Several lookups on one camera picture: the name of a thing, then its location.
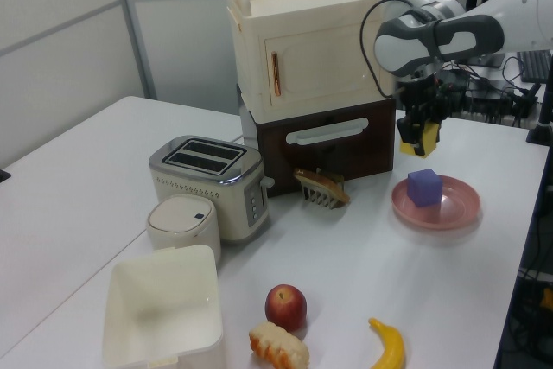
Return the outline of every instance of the purple cube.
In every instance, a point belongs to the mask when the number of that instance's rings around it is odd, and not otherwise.
[[[442,178],[432,169],[419,170],[407,175],[407,196],[418,207],[442,202]]]

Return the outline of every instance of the pink plate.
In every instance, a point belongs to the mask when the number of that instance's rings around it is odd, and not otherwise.
[[[443,181],[442,203],[417,207],[407,196],[407,179],[391,192],[394,211],[410,222],[428,229],[453,229],[470,224],[480,210],[480,197],[464,181],[440,175]]]

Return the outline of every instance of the desk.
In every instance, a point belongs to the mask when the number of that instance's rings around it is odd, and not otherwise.
[[[191,112],[177,105],[156,110],[158,104],[144,101],[150,105],[150,127],[167,134],[180,114]],[[238,122],[228,117],[230,125]],[[198,130],[209,132],[205,125]],[[328,211],[304,202],[299,193],[271,198],[264,232],[222,251],[219,290],[228,369],[268,368],[251,356],[247,333],[264,319],[265,296],[279,283],[296,285],[308,299],[302,338],[314,369],[375,362],[382,346],[368,327],[371,316],[400,328],[409,369],[492,368],[548,152],[525,137],[525,130],[449,118],[427,159],[397,152],[393,171],[348,181],[352,202],[345,208]],[[147,166],[149,152],[141,157],[137,164]],[[113,162],[113,169],[123,160]],[[430,232],[394,214],[392,189],[409,172],[426,168],[477,190],[482,199],[477,223]],[[146,170],[133,170],[130,178],[144,191],[151,180]],[[119,203],[138,194],[132,185],[127,188]],[[140,233],[155,198],[153,188],[147,191],[137,196],[140,220],[130,225],[135,233],[121,236],[129,245],[0,359],[0,368],[102,367],[111,269],[152,250],[147,233]]]
[[[236,116],[127,98],[5,170],[0,356],[117,256],[157,204],[149,157],[184,135],[233,140]]]

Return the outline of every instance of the plate rim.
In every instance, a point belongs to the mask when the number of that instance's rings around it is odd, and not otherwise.
[[[474,189],[472,186],[470,186],[465,181],[462,181],[461,179],[456,179],[452,176],[447,176],[447,175],[438,175],[438,176],[440,178],[442,178],[442,180],[445,179],[446,181],[455,181],[455,182],[461,183],[462,185],[464,185],[466,188],[468,188],[469,191],[471,191],[476,196],[477,208],[474,211],[474,215],[471,215],[471,217],[468,218],[468,219],[457,220],[457,221],[451,222],[450,224],[447,224],[446,226],[437,225],[437,224],[433,224],[433,223],[430,223],[430,222],[424,222],[424,221],[419,221],[419,220],[415,220],[415,219],[410,218],[406,213],[404,213],[396,205],[396,203],[394,201],[394,194],[400,189],[400,187],[404,183],[406,183],[408,181],[408,179],[402,179],[401,181],[399,181],[391,191],[390,199],[391,199],[391,205],[394,209],[394,212],[396,212],[396,214],[400,218],[406,220],[407,222],[409,222],[412,225],[420,226],[420,227],[426,228],[426,229],[437,230],[437,231],[447,231],[447,230],[451,230],[451,229],[458,229],[458,228],[462,228],[464,226],[468,226],[469,224],[474,222],[476,220],[476,218],[478,217],[478,213],[480,212],[480,209],[481,209],[481,198],[480,198],[480,195],[478,194],[478,192],[476,192],[476,189]]]

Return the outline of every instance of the small white container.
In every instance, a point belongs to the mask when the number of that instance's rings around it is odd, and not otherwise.
[[[146,224],[155,250],[208,245],[219,262],[221,243],[215,205],[207,198],[174,194],[162,200]]]
[[[156,251],[117,264],[105,309],[108,368],[224,369],[223,323],[213,251]]]

